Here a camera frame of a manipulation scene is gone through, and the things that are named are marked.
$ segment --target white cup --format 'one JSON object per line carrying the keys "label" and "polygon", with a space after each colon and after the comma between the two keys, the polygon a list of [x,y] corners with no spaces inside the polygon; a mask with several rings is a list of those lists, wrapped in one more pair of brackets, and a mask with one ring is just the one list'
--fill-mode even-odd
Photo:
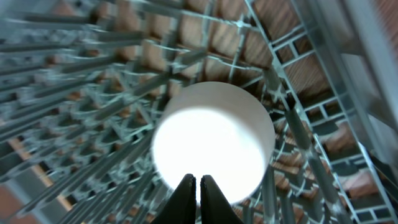
{"label": "white cup", "polygon": [[176,189],[185,174],[211,175],[230,204],[252,195],[275,145],[271,118],[245,90],[221,82],[184,88],[168,103],[152,139],[162,180]]}

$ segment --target wire grid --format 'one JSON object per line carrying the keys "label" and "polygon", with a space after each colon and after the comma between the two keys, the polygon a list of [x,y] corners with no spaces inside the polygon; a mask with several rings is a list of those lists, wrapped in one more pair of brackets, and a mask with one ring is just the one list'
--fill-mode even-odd
{"label": "wire grid", "polygon": [[[79,2],[80,3],[71,2],[70,4],[79,8],[80,11],[78,11],[78,13],[81,16],[91,12],[96,4],[100,3],[99,1],[90,1],[90,3],[87,4],[89,7],[86,7],[83,1]],[[241,85],[241,88],[246,88],[264,80],[262,94],[259,97],[260,101],[263,102],[265,95],[270,94],[274,102],[280,101],[283,104],[281,109],[273,107],[268,108],[271,115],[279,117],[278,119],[274,119],[275,125],[280,123],[284,124],[283,134],[277,139],[277,149],[275,150],[275,156],[273,158],[274,162],[277,162],[284,154],[289,155],[302,151],[302,148],[299,149],[299,146],[294,146],[285,141],[286,132],[290,124],[281,121],[285,120],[284,115],[286,111],[289,110],[292,111],[293,114],[300,116],[300,118],[308,124],[309,130],[313,133],[313,140],[315,142],[313,146],[315,150],[320,152],[320,154],[315,153],[316,159],[318,159],[315,161],[320,162],[319,157],[321,157],[329,166],[329,169],[333,169],[333,161],[329,160],[325,153],[316,130],[319,127],[325,128],[325,126],[327,129],[330,129],[330,123],[344,121],[344,119],[346,119],[345,114],[339,112],[330,115],[325,111],[324,105],[336,101],[335,96],[331,96],[317,104],[304,108],[284,72],[286,66],[314,53],[314,50],[309,50],[304,54],[299,54],[294,46],[295,40],[307,34],[303,25],[295,27],[291,32],[277,40],[269,40],[259,22],[251,1],[246,1],[249,13],[242,15],[241,19],[238,21],[224,20],[212,16],[216,1],[208,2],[204,14],[182,8],[181,2],[171,3],[165,1],[141,0],[132,1],[132,3],[141,6],[138,10],[141,30],[146,28],[146,18],[142,12],[171,16],[172,21],[170,23],[170,32],[168,35],[162,40],[155,40],[135,32],[130,33],[128,38],[124,39],[118,36],[118,34],[115,34],[115,39],[111,37],[109,38],[110,40],[106,38],[101,39],[101,34],[104,34],[103,31],[109,30],[108,22],[111,21],[108,17],[104,17],[97,21],[97,23],[89,26],[82,26],[80,24],[81,30],[74,28],[73,31],[68,32],[63,31],[62,26],[58,28],[54,28],[53,26],[51,29],[40,30],[30,29],[29,26],[27,26],[25,29],[18,31],[16,35],[16,37],[19,37],[18,39],[10,39],[10,43],[16,44],[21,42],[36,44],[48,39],[62,44],[57,45],[53,51],[48,50],[43,56],[35,54],[35,57],[29,58],[28,60],[26,57],[21,57],[21,55],[26,56],[26,50],[22,50],[23,52],[21,55],[6,55],[3,57],[6,59],[2,61],[5,65],[26,65],[28,68],[32,68],[33,65],[42,63],[46,59],[46,56],[54,54],[58,55],[59,58],[56,58],[58,61],[66,65],[47,68],[44,72],[42,68],[40,68],[40,72],[43,72],[43,74],[36,75],[33,80],[16,78],[16,80],[12,80],[15,81],[15,83],[11,82],[13,84],[11,88],[12,91],[6,90],[7,92],[4,92],[4,96],[6,96],[9,93],[14,93],[16,90],[23,90],[21,91],[22,94],[18,94],[17,100],[12,99],[12,97],[11,99],[7,97],[3,99],[5,103],[2,105],[2,111],[4,111],[2,117],[6,120],[7,128],[15,132],[8,131],[2,136],[5,140],[10,136],[12,138],[23,136],[23,139],[20,139],[22,139],[25,148],[20,149],[20,151],[28,151],[31,154],[31,158],[22,163],[22,165],[18,165],[16,169],[11,169],[7,175],[2,176],[3,181],[19,175],[26,167],[45,162],[46,165],[50,167],[46,176],[50,176],[55,182],[54,186],[58,186],[58,183],[62,184],[62,181],[68,181],[69,179],[67,178],[73,175],[72,170],[78,168],[78,170],[81,170],[81,173],[75,172],[75,175],[84,174],[89,177],[89,174],[93,174],[96,178],[89,178],[85,184],[75,186],[74,190],[68,189],[66,192],[54,191],[64,195],[65,193],[72,194],[78,200],[77,204],[73,206],[73,209],[63,218],[63,222],[73,219],[74,221],[82,220],[91,222],[121,222],[123,220],[130,220],[131,222],[139,223],[143,222],[144,219],[149,216],[153,217],[153,215],[162,208],[163,202],[160,198],[165,197],[167,191],[164,189],[161,182],[159,182],[159,178],[156,175],[153,176],[151,171],[152,163],[146,152],[147,147],[142,146],[142,142],[144,141],[144,136],[148,134],[148,131],[154,128],[157,119],[161,115],[162,107],[164,107],[164,103],[167,101],[167,83],[175,82],[181,86],[186,86],[197,82],[203,72],[203,60],[205,58],[215,59],[220,63],[230,66],[231,70],[228,75],[229,82],[232,82],[236,69],[254,70],[258,72],[258,77]],[[112,16],[112,13],[114,13],[112,9],[114,9],[114,7],[108,2],[107,5],[108,12],[110,16]],[[176,30],[181,20],[181,14],[203,19],[201,44],[204,49],[208,46],[210,21],[237,26],[240,41],[235,57],[219,57],[211,54],[208,50],[192,50],[177,47]],[[256,26],[250,24],[249,21],[251,19],[256,22]],[[274,58],[270,70],[264,70],[264,68],[251,65],[247,66],[244,63],[238,62],[244,40],[249,30],[251,32],[259,32],[268,45]],[[134,43],[128,42],[131,39],[136,41]],[[149,70],[141,65],[140,53],[145,51],[145,48],[141,47],[142,42],[148,42],[163,49],[163,56],[167,61],[167,69],[165,72]],[[136,46],[138,56],[136,60],[122,63],[117,57],[113,56],[115,47],[122,47],[125,45]],[[277,51],[286,46],[289,46],[294,58],[281,63],[278,59]],[[189,79],[179,75],[181,70],[193,65],[197,67],[195,77]],[[68,75],[73,75],[74,73],[71,71],[75,70],[77,70],[75,75],[79,76],[79,78],[74,79],[68,77]],[[152,78],[149,79],[151,81],[142,83],[139,76],[145,75],[151,76]],[[41,95],[39,95],[42,96],[42,99],[31,97],[32,94],[35,95],[41,88],[45,88],[41,92]],[[64,89],[67,90],[65,94],[68,94],[68,99],[60,100],[58,98],[59,90]],[[151,90],[156,89],[157,93],[155,95],[148,94]],[[288,103],[289,96],[294,100],[293,105]],[[50,99],[52,101],[50,101],[51,103],[43,103],[44,99]],[[305,112],[314,108],[320,109],[323,115],[322,119],[316,121],[309,120]],[[26,111],[38,111],[39,115],[33,117],[26,116]],[[125,162],[117,164],[115,161],[120,161],[120,155],[125,155],[122,154],[126,151],[123,151],[123,149],[127,149],[131,144],[137,147],[137,149],[142,148],[141,154],[129,155],[128,159],[133,162],[133,166],[127,166]],[[353,162],[352,160],[357,159],[359,155],[355,154],[354,156],[355,158],[353,158],[352,155],[347,158],[339,158],[334,163],[338,164],[341,160],[355,163],[355,161]],[[107,168],[109,168],[109,170],[101,169],[100,173],[93,169],[98,168],[102,161],[101,159],[105,157],[112,159],[111,161],[113,162],[107,163]],[[350,210],[351,218],[348,218],[348,220],[345,219],[344,221],[350,222],[350,219],[353,219],[358,223],[366,223],[363,222],[362,216],[366,216],[364,214],[368,213],[371,214],[372,218],[370,222],[374,220],[388,221],[394,218],[386,217],[381,219],[377,216],[377,214],[382,213],[381,211],[385,211],[387,208],[383,202],[375,206],[372,205],[360,209],[356,208],[355,202],[352,202],[345,191],[341,190],[341,184],[339,183],[338,174],[336,172],[332,172],[331,177],[327,174],[327,178],[322,180],[327,181],[330,185],[334,183],[337,190],[329,189],[329,191],[327,191],[322,189],[323,186],[319,186],[316,181],[307,177],[305,170],[308,166],[310,166],[310,164],[305,162],[303,167],[296,174],[278,169],[277,167],[270,167],[270,174],[265,176],[264,180],[267,181],[264,181],[261,188],[249,201],[235,206],[237,209],[236,211],[242,211],[242,218],[245,223],[277,222],[281,217],[283,219],[283,217],[287,217],[288,214],[294,214],[293,207],[301,208],[305,212],[304,217],[300,220],[302,223],[321,223],[327,222],[327,220],[337,222],[337,217],[339,215],[344,216],[342,210],[345,209],[341,208],[342,205],[339,199],[334,202],[325,200],[325,198],[332,197],[327,194],[337,193],[344,199],[344,203],[347,204]],[[323,166],[318,166],[317,168],[321,170],[324,169]],[[289,180],[290,190],[288,192],[276,191],[275,179],[280,176]],[[140,191],[136,191],[134,197],[128,197],[128,202],[126,201],[127,199],[118,202],[118,199],[122,198],[124,194],[127,195],[127,193],[135,190]],[[301,195],[310,194],[312,192],[315,193],[315,196],[311,199],[301,197]],[[39,197],[36,199],[37,204],[26,205],[18,214],[23,215],[27,213],[29,210],[27,208],[32,206],[32,209],[43,207],[46,205],[47,200],[53,199],[54,195],[56,194],[53,193],[52,197],[50,197],[48,193],[41,195],[41,198]],[[262,205],[263,200],[267,200],[266,206]],[[137,214],[131,211],[133,210],[132,208],[136,207],[140,207]]]}

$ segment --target white ceramic object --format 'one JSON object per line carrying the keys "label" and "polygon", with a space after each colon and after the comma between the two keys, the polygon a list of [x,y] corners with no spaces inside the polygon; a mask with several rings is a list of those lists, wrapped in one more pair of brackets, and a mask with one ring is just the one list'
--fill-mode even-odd
{"label": "white ceramic object", "polygon": [[152,140],[163,181],[176,189],[185,174],[211,175],[229,203],[261,183],[275,144],[271,118],[245,90],[220,82],[184,88],[168,103]]}

